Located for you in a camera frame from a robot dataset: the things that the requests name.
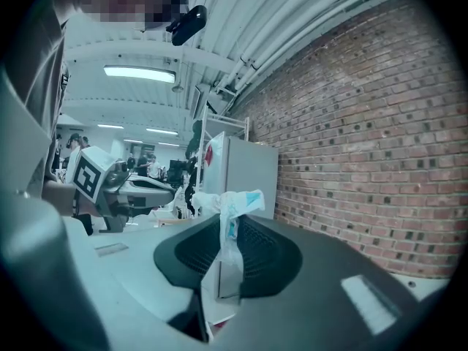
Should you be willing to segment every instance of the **white pipe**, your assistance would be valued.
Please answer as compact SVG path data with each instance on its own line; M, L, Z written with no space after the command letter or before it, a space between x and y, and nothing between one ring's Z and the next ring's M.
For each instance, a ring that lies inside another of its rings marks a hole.
M242 33L245 32L246 28L253 19L257 19L257 15L260 10L264 7L267 0L240 0L237 3L235 14L229 17L229 26L238 27L240 31L238 35L230 35L225 37L222 42L216 44L216 48L219 50L217 53L220 56L228 57L234 46L237 46L237 39Z
M174 87L180 87L182 84L182 61L184 60L184 46L182 46L182 56L178 63L178 74L177 74L177 84ZM181 133L181 95L179 93L175 94L175 100L177 102L177 130L178 133Z
M319 0L316 4L308 8L297 20L287 27L281 34L279 34L275 40L268 46L266 50L257 58L248 70L248 72L242 77L242 79L235 85L236 90L240 90L244 84L253 76L256 69L259 69L265 61L267 61L281 46L289 39L292 35L303 28L313 18L317 17L321 12L326 10L333 3L338 0Z
M340 4L339 6L333 8L330 12L325 13L322 17L312 22L311 25L307 26L303 31L301 31L299 34L290 39L283 47L281 47L275 54L273 54L272 57L270 57L256 72L254 71L254 74L251 74L251 77L246 82L246 85L253 83L255 79L258 76L260 76L260 74L267 70L267 68L269 68L270 65L272 65L272 63L274 63L277 59L283 56L292 46L294 46L297 42L302 40L306 35L314 31L318 26L322 25L324 22L337 15L342 10L357 3L358 1L360 0L346 0L343 4Z
M250 131L250 117L246 117L246 135L244 138L247 142L249 141L249 131Z
M225 87L227 84L231 83L235 76L244 66L244 61L248 61L250 56L255 52L255 50L271 35L273 30L282 23L288 16L291 15L299 6L301 6L306 0L288 0L282 6L282 8L276 12L276 14L264 25L249 46L246 48L244 53L241 55L238 63L234 66L234 69L226 77L224 77L219 83L218 87Z
M218 3L213 9L210 20L203 35L203 48L208 52L212 52L218 40L219 35L224 29L224 22L230 24L230 14L233 12L234 7L237 6L238 0L218 0Z

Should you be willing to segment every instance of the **ceiling pipe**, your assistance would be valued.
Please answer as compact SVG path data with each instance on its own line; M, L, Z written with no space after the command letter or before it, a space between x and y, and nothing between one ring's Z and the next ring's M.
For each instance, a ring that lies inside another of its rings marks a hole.
M198 48L187 46L175 47L170 42L157 42L155 40L118 40L112 42L95 42L80 47L67 48L65 59L88 60L96 57L116 56L117 53L126 55L148 55L153 57L168 57L171 59L181 59L182 51L186 61L194 62L205 67L211 67L221 72L230 72L235 66L233 60L223 58L215 53L209 53Z
M244 53L240 56L238 63L234 66L234 69L227 76L222 78L221 82L218 85L218 88L225 87L230 84L236 75L240 72L244 64L246 64L253 52L258 49L258 47L269 37L273 30L285 19L293 13L297 8L299 8L306 0L288 0L282 8L275 13L275 15L260 29L255 38L246 48Z
M350 7L351 5L357 3L360 0L346 0L344 3L338 5L337 7L333 8L330 12L325 13L323 16L321 16L319 19L315 20L311 25L306 27L301 33L297 34L294 36L291 40L289 40L282 48L279 49L278 52L276 52L272 57L270 57L262 66L259 68L253 76L247 81L246 84L242 86L240 90L238 90L235 94L235 97L231 100L231 102L226 106L226 108L223 110L223 113L226 113L234 104L234 101L237 99L238 95L242 94L242 92L246 89L246 87L255 82L256 79L266 71L272 63L274 63L276 60L278 60L281 56L283 56L290 48L292 48L295 44L297 44L299 41L301 41L305 36L310 34L312 31L314 31L317 27L322 25L324 22L327 20L331 19L335 15L339 14L346 8Z
M208 16L210 16L210 14L211 14L211 12L213 10L213 5L215 3L216 3L216 0L194 0L194 5L204 5L206 7L206 9L208 10ZM197 32L196 35L193 37L193 39L191 39L191 41L192 41L192 48L191 49L192 50L194 50L194 49L201 50L201 49L199 49L199 47L200 47L200 43L201 43L201 41L203 39L203 36L205 34L205 30L206 29L203 29L203 30ZM203 63L201 61L196 61L196 64L203 65L204 67L208 66L207 64L205 64L205 63ZM186 100L187 104L189 104L190 100L192 100L193 94L195 92L195 87L197 86L197 84L199 82L202 81L204 74L205 74L205 68L203 68L203 70L202 70L201 77L200 77L200 75L198 73L196 75L194 75L193 72L190 74L190 76L189 76L189 85L187 87L185 97L184 97L184 100Z
M177 72L177 83L175 84L174 87L172 87L172 92L176 94L180 94L183 90L184 87L181 86L181 81L182 81L182 61L184 60L184 55L182 55L181 59L178 60L178 72Z
M246 28L254 18L257 19L257 14L263 9L267 0L239 0L235 7L235 14L229 17L227 22L230 27L238 27L236 35L225 35L223 40L216 44L216 53L220 56L229 57L234 46L237 46L239 37L245 32Z
M212 52L218 40L219 35L222 33L224 25L231 25L230 14L233 12L234 7L238 6L238 0L219 0L221 4L217 4L216 9L210 16L210 20L203 35L202 48L203 50Z
M250 66L247 73L242 79L236 83L235 89L240 90L247 81L253 76L253 74L276 52L278 51L285 42L291 38L292 35L297 33L312 19L317 17L321 12L329 8L332 4L338 0L319 0L316 4L308 8L297 20L289 25L275 40L266 48L258 59Z

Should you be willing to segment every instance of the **wall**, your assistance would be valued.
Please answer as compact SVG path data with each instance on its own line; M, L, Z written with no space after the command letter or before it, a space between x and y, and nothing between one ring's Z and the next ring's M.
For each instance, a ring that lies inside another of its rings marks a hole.
M396 273L446 277L467 239L467 88L417 0L332 29L239 105L279 147L275 217Z
M154 155L158 162L161 163L163 167L169 169L170 160L181 160L186 161L185 159L185 149L164 147L160 144L156 144L154 148Z
M126 155L125 144L122 139L113 139L110 147L110 155L118 159L125 159L128 156L128 154Z

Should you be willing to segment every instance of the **metal rack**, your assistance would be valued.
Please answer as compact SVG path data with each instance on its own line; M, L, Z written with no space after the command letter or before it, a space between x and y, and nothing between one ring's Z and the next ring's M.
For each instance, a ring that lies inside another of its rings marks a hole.
M205 105L203 108L203 117L202 117L202 132L200 136L200 147L198 149L197 155L197 183L195 186L195 191L200 191L200 174L201 168L203 167L203 153L205 151L205 143L209 142L213 137L216 137L222 132L230 136L242 137L244 140L249 140L249 117L246 117L243 121L236 120L234 118L229 118L217 114L208 112L208 106Z

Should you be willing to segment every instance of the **plastic bag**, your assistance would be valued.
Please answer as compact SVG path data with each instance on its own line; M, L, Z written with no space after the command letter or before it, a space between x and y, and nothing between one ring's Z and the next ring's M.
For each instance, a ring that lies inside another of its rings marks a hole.
M219 259L237 265L244 271L242 255L237 247L239 221L237 217L265 210L265 198L260 190L252 192L225 192L221 195L197 192L193 195L195 208L203 207L204 214L219 214Z

